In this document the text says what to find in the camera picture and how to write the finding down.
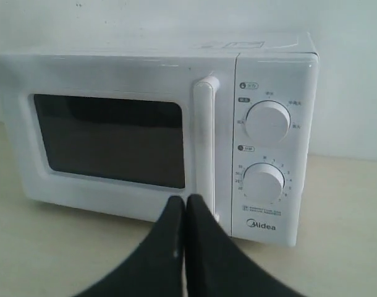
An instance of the beige table surface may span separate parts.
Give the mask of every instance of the beige table surface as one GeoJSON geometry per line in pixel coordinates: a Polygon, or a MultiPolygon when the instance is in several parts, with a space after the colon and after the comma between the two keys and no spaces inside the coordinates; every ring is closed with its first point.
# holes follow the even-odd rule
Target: beige table surface
{"type": "MultiPolygon", "coordinates": [[[[0,296],[71,296],[125,259],[150,228],[25,198],[0,124],[0,296]]],[[[297,246],[235,242],[307,296],[377,296],[377,163],[310,157],[297,246]]]]}

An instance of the microwave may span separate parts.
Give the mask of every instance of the microwave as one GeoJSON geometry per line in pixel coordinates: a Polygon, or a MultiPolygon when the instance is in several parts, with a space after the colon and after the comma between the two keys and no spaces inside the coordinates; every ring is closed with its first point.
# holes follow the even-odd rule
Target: microwave
{"type": "Polygon", "coordinates": [[[318,65],[307,33],[0,53],[24,193],[148,221],[197,193],[229,236],[294,246],[318,65]]]}

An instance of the white handle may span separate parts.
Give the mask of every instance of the white handle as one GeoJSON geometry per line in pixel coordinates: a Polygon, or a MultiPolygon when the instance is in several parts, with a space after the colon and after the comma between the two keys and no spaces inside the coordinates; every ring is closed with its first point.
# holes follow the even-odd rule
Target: white handle
{"type": "Polygon", "coordinates": [[[197,193],[214,213],[214,101],[220,82],[208,76],[194,85],[194,145],[197,193]]]}

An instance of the timer knob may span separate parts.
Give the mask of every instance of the timer knob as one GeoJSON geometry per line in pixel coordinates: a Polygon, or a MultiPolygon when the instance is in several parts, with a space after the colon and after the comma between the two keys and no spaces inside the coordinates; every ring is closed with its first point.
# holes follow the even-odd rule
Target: timer knob
{"type": "Polygon", "coordinates": [[[290,114],[278,102],[261,101],[247,113],[245,128],[256,144],[274,145],[286,136],[290,128],[290,114]]]}
{"type": "Polygon", "coordinates": [[[255,202],[271,203],[282,194],[283,187],[283,174],[273,165],[257,163],[244,173],[244,191],[255,202]]]}

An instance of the microwave window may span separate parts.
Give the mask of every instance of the microwave window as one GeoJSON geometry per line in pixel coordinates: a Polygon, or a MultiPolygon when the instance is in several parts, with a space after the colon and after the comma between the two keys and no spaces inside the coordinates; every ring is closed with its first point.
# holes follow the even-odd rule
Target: microwave window
{"type": "Polygon", "coordinates": [[[53,170],[185,187],[179,105],[56,95],[33,98],[53,170]]]}

